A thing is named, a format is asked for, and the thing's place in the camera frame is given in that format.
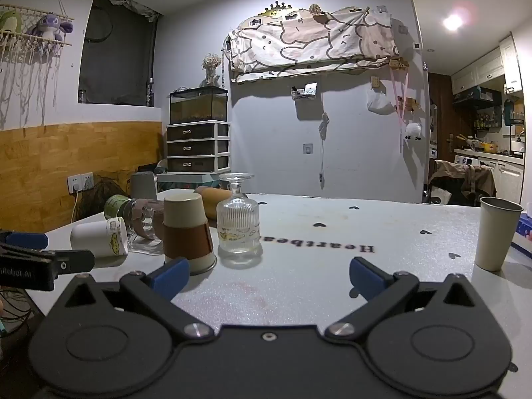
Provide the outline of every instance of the clear glass cup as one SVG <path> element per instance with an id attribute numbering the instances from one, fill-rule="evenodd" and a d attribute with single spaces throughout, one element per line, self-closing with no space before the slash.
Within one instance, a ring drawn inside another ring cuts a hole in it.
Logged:
<path id="1" fill-rule="evenodd" d="M 259 246 L 259 204 L 246 198 L 241 190 L 244 180 L 253 174 L 233 172 L 222 174 L 220 180 L 229 182 L 232 195 L 216 206 L 218 238 L 226 252 L 251 252 Z"/>

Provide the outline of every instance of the wall socket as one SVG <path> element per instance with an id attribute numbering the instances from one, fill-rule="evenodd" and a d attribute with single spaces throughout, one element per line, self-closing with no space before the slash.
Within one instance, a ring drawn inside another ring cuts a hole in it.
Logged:
<path id="1" fill-rule="evenodd" d="M 94 177 L 91 172 L 87 172 L 86 174 L 76 174 L 75 176 L 67 177 L 66 183 L 68 185 L 68 193 L 73 194 L 75 193 L 75 185 L 77 185 L 76 192 L 92 189 L 94 187 Z"/>

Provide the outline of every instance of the purple plush toy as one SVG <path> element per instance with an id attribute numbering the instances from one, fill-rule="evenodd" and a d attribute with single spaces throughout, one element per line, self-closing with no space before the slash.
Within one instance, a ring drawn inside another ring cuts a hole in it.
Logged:
<path id="1" fill-rule="evenodd" d="M 71 22 L 61 22 L 59 16 L 49 13 L 48 15 L 43 16 L 37 24 L 26 31 L 26 34 L 62 42 L 63 37 L 59 34 L 59 31 L 62 31 L 63 33 L 72 33 L 73 29 L 74 27 Z"/>

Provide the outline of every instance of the cartoon cat print fabric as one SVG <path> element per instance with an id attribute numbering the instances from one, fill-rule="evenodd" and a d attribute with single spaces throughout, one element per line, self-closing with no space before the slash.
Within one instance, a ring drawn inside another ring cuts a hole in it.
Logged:
<path id="1" fill-rule="evenodd" d="M 301 9 L 278 19 L 247 19 L 229 33 L 225 54 L 233 82 L 378 68 L 398 56 L 390 14 L 354 7 L 317 16 Z"/>

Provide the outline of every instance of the robotic arm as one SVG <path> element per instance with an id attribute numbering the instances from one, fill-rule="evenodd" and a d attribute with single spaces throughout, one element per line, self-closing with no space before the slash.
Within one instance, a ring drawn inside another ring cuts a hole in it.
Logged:
<path id="1" fill-rule="evenodd" d="M 37 398 L 496 398 L 511 362 L 501 327 L 460 274 L 441 283 L 352 260 L 368 300 L 316 326 L 222 326 L 169 300 L 188 262 L 118 283 L 75 277 L 29 346 Z"/>

